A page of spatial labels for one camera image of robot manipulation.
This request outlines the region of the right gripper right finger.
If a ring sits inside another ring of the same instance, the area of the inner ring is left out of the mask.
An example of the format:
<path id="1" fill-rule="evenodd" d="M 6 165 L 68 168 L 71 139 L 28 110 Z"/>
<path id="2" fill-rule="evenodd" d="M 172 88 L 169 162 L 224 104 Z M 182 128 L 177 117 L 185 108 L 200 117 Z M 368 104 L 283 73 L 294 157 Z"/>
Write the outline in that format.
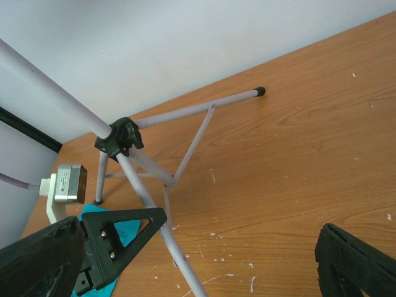
<path id="1" fill-rule="evenodd" d="M 332 223 L 317 240 L 322 296 L 395 296 L 395 259 Z"/>

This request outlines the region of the white music stand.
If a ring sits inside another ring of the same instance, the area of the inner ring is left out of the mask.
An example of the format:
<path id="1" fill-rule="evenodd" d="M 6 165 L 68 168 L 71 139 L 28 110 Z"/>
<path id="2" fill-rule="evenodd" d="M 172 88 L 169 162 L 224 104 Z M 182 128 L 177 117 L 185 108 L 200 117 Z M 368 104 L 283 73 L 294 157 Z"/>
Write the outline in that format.
<path id="1" fill-rule="evenodd" d="M 174 186 L 206 130 L 215 108 L 265 95 L 265 88 L 257 87 L 248 92 L 212 100 L 187 108 L 181 108 L 179 110 L 138 120 L 137 122 L 132 121 L 130 118 L 121 118 L 113 124 L 107 124 L 4 41 L 1 42 L 1 66 L 15 75 L 21 76 L 21 78 L 34 86 L 41 87 L 43 90 L 47 91 L 53 97 L 55 104 L 62 109 L 63 112 L 73 115 L 75 118 L 79 118 L 85 126 L 97 135 L 99 141 L 95 145 L 101 153 L 98 168 L 97 193 L 95 196 L 96 200 L 101 199 L 107 162 L 110 158 L 114 158 L 120 164 L 124 171 L 123 175 L 128 178 L 131 186 L 146 208 L 153 207 L 155 203 L 148 190 L 145 188 L 141 176 L 133 167 L 134 164 L 144 169 L 148 176 L 153 176 L 160 180 L 165 189 Z M 169 174 L 169 172 L 164 170 L 141 151 L 144 146 L 140 134 L 141 129 L 201 113 L 203 111 L 205 111 L 207 115 L 175 174 Z"/>

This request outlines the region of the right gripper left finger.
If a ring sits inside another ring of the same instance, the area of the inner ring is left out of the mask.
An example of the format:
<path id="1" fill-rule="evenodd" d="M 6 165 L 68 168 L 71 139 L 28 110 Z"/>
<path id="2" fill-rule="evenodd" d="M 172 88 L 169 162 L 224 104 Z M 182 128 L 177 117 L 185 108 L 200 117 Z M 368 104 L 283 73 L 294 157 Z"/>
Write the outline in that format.
<path id="1" fill-rule="evenodd" d="M 77 217 L 47 226 L 1 249 L 1 296 L 70 296 L 84 257 Z"/>

